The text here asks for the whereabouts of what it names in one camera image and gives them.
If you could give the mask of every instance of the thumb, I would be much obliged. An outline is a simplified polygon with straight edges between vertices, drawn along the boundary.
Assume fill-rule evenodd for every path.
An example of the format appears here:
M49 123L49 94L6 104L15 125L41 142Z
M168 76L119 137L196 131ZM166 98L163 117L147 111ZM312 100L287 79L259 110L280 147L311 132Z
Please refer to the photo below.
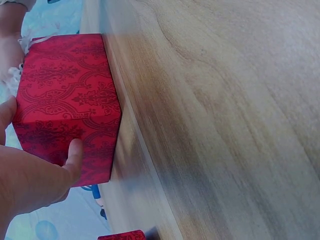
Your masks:
M72 140L69 146L68 159L63 166L69 174L69 184L71 186L81 177L83 155L84 147L82 141L80 139Z

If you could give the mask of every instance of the wooden table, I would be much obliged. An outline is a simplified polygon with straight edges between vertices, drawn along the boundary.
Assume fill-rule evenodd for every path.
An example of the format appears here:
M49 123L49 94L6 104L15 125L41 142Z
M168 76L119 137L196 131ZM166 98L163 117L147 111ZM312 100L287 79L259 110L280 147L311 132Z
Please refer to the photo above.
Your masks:
M114 232L320 239L320 3L86 0L123 110Z

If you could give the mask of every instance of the red gift box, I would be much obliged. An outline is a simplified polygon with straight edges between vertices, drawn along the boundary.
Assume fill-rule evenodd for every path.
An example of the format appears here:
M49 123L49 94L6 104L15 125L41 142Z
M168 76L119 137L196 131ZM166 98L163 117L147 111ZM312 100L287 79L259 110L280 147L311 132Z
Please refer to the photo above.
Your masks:
M146 237L141 230L137 230L110 236L101 236L98 240L146 240Z
M22 148L63 166L72 139L84 144L75 186L110 180L121 108L100 34L54 36L25 58L13 126Z

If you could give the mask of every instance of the blue floor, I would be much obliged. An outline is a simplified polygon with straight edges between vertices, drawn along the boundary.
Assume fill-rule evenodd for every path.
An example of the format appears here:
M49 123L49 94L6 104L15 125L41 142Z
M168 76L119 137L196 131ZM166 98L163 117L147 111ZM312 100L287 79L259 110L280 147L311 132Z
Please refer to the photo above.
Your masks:
M57 31L57 24L59 35L76 34L81 12L82 0L61 0L54 4L37 0L25 17L22 35L32 30L33 37L47 36ZM3 94L0 94L0 103L3 100ZM6 133L7 145L21 148L12 126ZM65 202L17 216L11 222L5 240L96 240L110 233L100 210L90 191L73 188Z

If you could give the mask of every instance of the hand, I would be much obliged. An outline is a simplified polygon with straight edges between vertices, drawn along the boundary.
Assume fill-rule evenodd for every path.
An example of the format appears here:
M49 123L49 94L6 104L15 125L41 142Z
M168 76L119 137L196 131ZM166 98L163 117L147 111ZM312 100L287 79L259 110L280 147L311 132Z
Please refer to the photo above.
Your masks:
M25 54L18 43L27 8L15 2L0 5L0 85L11 78L8 70L18 67Z
M4 206L11 218L65 200L70 187L81 176L83 158L80 139L70 143L63 167L4 146L5 129L12 122L16 109L14 97L0 105L0 212Z
M17 68L24 61L25 53L18 42L20 38L20 33L0 36L0 85L6 86L11 79L9 68Z

